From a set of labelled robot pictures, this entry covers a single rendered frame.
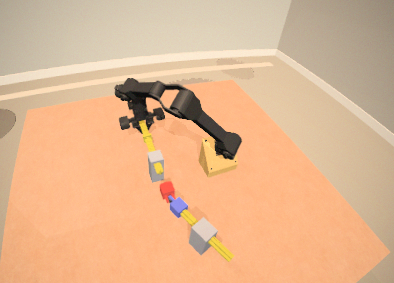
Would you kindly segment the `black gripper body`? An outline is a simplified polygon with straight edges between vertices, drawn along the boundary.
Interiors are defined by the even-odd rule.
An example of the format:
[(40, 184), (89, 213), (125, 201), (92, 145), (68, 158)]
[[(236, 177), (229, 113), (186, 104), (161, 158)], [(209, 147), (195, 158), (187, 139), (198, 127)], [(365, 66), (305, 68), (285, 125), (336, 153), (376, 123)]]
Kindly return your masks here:
[(133, 117), (129, 118), (128, 115), (124, 115), (124, 116), (118, 118), (121, 130), (129, 129), (129, 127), (130, 127), (129, 123), (131, 123), (132, 126), (137, 126), (137, 125), (139, 125), (138, 121), (142, 121), (142, 120), (146, 120), (146, 119), (148, 121), (152, 121), (153, 117), (156, 117), (156, 120), (158, 120), (158, 121), (165, 119), (165, 114), (164, 114), (161, 107), (153, 108), (153, 112), (152, 111), (148, 112), (148, 108), (147, 108), (147, 104), (146, 104), (144, 107), (141, 107), (138, 109), (135, 109), (132, 107), (132, 110), (134, 113)]

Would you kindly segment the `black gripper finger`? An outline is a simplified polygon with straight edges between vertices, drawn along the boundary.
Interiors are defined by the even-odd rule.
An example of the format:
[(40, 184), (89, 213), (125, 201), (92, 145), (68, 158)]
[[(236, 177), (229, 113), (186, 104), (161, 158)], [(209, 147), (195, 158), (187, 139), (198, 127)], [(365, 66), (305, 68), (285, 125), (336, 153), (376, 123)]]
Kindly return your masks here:
[[(138, 122), (138, 124), (139, 124), (139, 122)], [(140, 124), (137, 126), (132, 126), (132, 127), (136, 128), (137, 130), (139, 130), (143, 134)]]
[(146, 119), (146, 125), (147, 125), (147, 128), (148, 128), (148, 131), (149, 131), (150, 126), (151, 126), (153, 123), (154, 123), (154, 120), (148, 121), (148, 120)]

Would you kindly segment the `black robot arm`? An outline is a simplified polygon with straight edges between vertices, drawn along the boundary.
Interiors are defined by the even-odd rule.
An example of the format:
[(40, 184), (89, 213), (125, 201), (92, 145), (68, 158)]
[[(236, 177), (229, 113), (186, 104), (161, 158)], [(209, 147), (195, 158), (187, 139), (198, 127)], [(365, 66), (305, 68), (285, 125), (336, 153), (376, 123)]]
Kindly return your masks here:
[[(222, 155), (224, 159), (235, 159), (242, 144), (242, 138), (234, 132), (227, 132), (207, 113), (202, 110), (201, 102), (189, 88), (179, 84), (165, 84), (156, 82), (138, 82), (134, 78), (127, 78), (126, 82), (115, 85), (115, 96), (121, 101), (127, 101), (129, 111), (144, 107), (146, 98), (157, 100), (163, 110), (179, 119), (191, 120), (212, 138), (215, 142), (216, 156)], [(179, 90), (169, 108), (164, 106), (160, 97), (166, 91)], [(130, 102), (132, 101), (132, 102)], [(132, 110), (133, 112), (133, 110)]]

